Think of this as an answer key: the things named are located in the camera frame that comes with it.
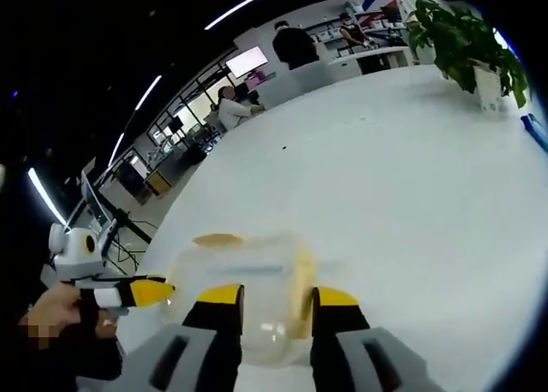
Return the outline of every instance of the computer monitor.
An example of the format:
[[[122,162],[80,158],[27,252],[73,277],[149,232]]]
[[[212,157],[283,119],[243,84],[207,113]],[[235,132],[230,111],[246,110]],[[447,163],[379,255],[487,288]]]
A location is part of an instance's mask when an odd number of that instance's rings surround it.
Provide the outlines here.
[[[245,82],[242,82],[240,85],[234,88],[234,92],[237,100],[243,100],[247,98],[249,88],[247,88],[247,84]]]
[[[239,78],[249,71],[260,67],[261,65],[265,65],[267,62],[268,60],[266,59],[265,54],[263,54],[263,51],[261,51],[259,47],[253,47],[251,50],[247,50],[239,56],[229,59],[226,62],[226,65],[230,68],[232,74],[234,74],[236,78]]]
[[[168,124],[168,128],[171,130],[171,133],[174,134],[182,128],[182,122],[179,118],[171,120]]]

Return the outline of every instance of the shelf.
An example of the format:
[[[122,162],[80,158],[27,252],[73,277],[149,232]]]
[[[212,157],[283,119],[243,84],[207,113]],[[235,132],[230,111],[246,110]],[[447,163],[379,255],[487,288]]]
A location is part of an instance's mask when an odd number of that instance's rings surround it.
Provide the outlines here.
[[[405,30],[406,27],[390,27],[392,30]],[[382,28],[368,28],[367,30],[365,29],[362,29],[361,31],[363,33],[379,33],[381,31],[387,31],[388,30],[388,27],[382,27]],[[339,41],[341,39],[344,39],[344,37],[334,37],[332,39],[327,39],[326,41],[320,41],[320,43],[323,43],[323,44],[329,44],[329,43],[332,43],[334,41]]]
[[[382,14],[383,11],[382,10],[378,10],[378,11],[366,11],[364,13],[356,13],[355,16],[357,17],[361,17],[363,15],[371,15],[371,14]],[[303,30],[312,30],[313,28],[316,28],[316,27],[320,27],[320,26],[323,26],[325,24],[331,24],[333,22],[336,22],[336,21],[340,21],[339,17],[337,18],[332,18],[330,20],[326,20],[326,21],[322,21],[322,22],[319,22],[318,24],[313,24],[311,25],[310,27],[304,27],[302,28]]]

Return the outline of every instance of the woman in white shirt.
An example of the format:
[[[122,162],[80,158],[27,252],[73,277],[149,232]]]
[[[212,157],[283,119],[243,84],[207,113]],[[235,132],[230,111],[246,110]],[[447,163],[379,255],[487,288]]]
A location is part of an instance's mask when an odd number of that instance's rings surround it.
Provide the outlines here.
[[[418,24],[419,20],[415,15],[411,15],[417,9],[417,0],[396,0],[397,7],[400,9],[400,14],[402,15],[402,21],[405,23],[406,27],[412,27],[413,24]],[[433,1],[444,6],[439,0],[425,0]],[[417,47],[416,56],[421,64],[434,64],[436,60],[436,51],[433,47]]]
[[[263,105],[242,105],[234,101],[235,90],[232,86],[219,89],[219,121],[227,131],[236,128],[245,118],[265,110]]]

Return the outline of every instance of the hand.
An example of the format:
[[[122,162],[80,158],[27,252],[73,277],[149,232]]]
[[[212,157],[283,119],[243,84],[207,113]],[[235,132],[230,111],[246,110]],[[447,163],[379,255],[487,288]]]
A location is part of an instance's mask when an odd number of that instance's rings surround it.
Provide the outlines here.
[[[99,310],[97,324],[95,325],[95,335],[100,339],[114,338],[118,327],[114,324],[114,318],[105,309]]]
[[[79,298],[80,290],[77,287],[59,282],[40,296],[21,324],[28,327],[31,337],[59,336],[66,326],[80,322],[80,311],[76,305]]]

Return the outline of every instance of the ceiling light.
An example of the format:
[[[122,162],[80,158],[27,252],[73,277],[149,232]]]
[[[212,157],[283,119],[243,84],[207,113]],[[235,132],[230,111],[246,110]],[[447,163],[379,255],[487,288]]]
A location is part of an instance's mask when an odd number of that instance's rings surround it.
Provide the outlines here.
[[[120,138],[118,138],[118,141],[116,142],[116,146],[114,147],[114,151],[112,152],[112,155],[110,156],[109,164],[107,165],[107,168],[110,168],[112,165],[112,161],[114,161],[114,156],[116,155],[116,151],[118,151],[118,147],[120,146],[120,143],[122,142],[122,138],[124,136],[124,133],[120,134]]]
[[[205,27],[205,30],[209,30],[209,29],[213,28],[219,22],[221,22],[222,20],[227,18],[229,15],[234,14],[237,10],[241,9],[242,7],[245,7],[246,5],[248,5],[249,3],[253,2],[253,1],[255,1],[255,0],[246,0],[242,3],[239,3],[238,5],[233,7],[232,9],[229,9],[226,13],[224,13],[223,15],[218,17],[216,20],[214,20],[210,24],[208,24],[207,27]]]
[[[44,186],[42,185],[42,181],[38,178],[38,175],[36,174],[36,171],[34,168],[31,168],[28,170],[28,177],[33,182],[34,187],[44,200],[45,204],[48,205],[48,208],[50,208],[50,211],[53,212],[53,215],[55,215],[55,218],[59,220],[59,222],[63,225],[67,225],[67,221],[65,221],[65,218],[61,215],[61,213],[57,210],[57,208],[53,205],[53,201],[51,200],[48,193],[45,191]]]
[[[141,105],[145,102],[145,98],[148,97],[148,94],[151,93],[152,89],[154,88],[154,86],[158,83],[158,81],[160,81],[160,78],[162,78],[162,75],[159,75],[158,77],[156,77],[156,79],[154,80],[154,82],[151,84],[151,86],[148,87],[148,90],[146,90],[145,94],[143,95],[143,97],[140,99],[139,103],[137,104],[137,106],[135,107],[135,110],[138,110]]]

